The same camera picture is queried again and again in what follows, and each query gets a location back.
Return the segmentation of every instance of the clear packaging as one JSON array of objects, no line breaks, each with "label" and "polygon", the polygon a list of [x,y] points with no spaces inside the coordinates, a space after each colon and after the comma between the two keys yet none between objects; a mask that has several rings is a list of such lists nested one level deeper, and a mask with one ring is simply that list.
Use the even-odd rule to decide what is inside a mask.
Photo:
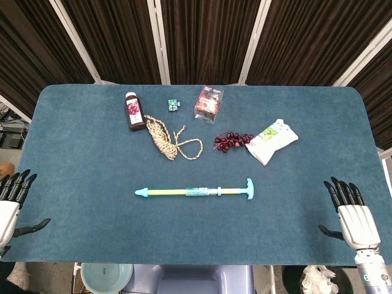
[{"label": "clear packaging", "polygon": [[222,90],[203,86],[194,108],[195,118],[204,119],[213,124],[222,103],[223,93]]}]

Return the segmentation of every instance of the white plastic bag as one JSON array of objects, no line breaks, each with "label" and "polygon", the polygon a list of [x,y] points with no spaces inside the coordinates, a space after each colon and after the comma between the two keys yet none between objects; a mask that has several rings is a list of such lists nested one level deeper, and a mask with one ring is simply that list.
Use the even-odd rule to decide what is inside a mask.
[{"label": "white plastic bag", "polygon": [[339,287],[331,282],[335,273],[324,265],[308,265],[304,269],[305,278],[302,281],[304,294],[336,294]]},{"label": "white plastic bag", "polygon": [[277,119],[272,125],[254,137],[246,148],[263,165],[270,161],[276,150],[298,140],[298,136],[283,119]]}]

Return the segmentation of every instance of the coiled rope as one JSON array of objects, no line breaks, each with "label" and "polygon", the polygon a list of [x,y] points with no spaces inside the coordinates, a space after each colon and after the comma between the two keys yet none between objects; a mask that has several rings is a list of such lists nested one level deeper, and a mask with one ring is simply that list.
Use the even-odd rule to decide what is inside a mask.
[{"label": "coiled rope", "polygon": [[[175,139],[175,144],[172,143],[172,139],[170,138],[169,132],[166,128],[166,125],[160,121],[159,119],[153,118],[150,115],[145,115],[145,118],[147,119],[147,129],[148,132],[151,134],[155,145],[159,148],[162,154],[164,154],[167,158],[170,160],[174,160],[177,156],[177,150],[181,153],[182,156],[184,156],[188,160],[195,160],[198,159],[199,156],[201,155],[203,151],[203,142],[199,138],[195,139],[190,139],[186,140],[182,143],[178,143],[178,137],[181,135],[183,130],[185,130],[185,126],[179,130],[179,132],[176,134],[174,133],[174,139]],[[200,150],[198,154],[195,157],[187,157],[183,151],[180,149],[181,145],[185,145],[190,142],[197,141],[200,144]]]}]

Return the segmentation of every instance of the floor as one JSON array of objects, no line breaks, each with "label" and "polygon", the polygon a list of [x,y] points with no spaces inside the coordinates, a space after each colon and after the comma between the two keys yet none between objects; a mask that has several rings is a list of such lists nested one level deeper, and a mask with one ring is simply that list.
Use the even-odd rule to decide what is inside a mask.
[{"label": "floor", "polygon": [[[11,162],[18,167],[21,151],[0,149],[0,164]],[[387,161],[387,166],[392,179],[392,159]],[[73,263],[28,263],[28,271],[30,273],[30,289],[45,294],[69,294],[71,289],[71,279],[73,271]],[[358,271],[354,269],[345,269],[350,278],[355,294],[365,294]],[[276,293],[286,294],[282,282],[282,266],[274,266]],[[269,268],[267,266],[254,266],[255,288],[258,294],[269,293]]]}]

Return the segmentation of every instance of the bottle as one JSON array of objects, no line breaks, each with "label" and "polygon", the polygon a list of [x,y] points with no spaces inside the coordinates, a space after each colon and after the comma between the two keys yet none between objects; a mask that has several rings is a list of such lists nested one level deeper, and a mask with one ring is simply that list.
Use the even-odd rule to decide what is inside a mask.
[{"label": "bottle", "polygon": [[125,110],[128,117],[130,130],[142,130],[146,128],[143,110],[140,100],[134,92],[128,92],[125,100]]}]

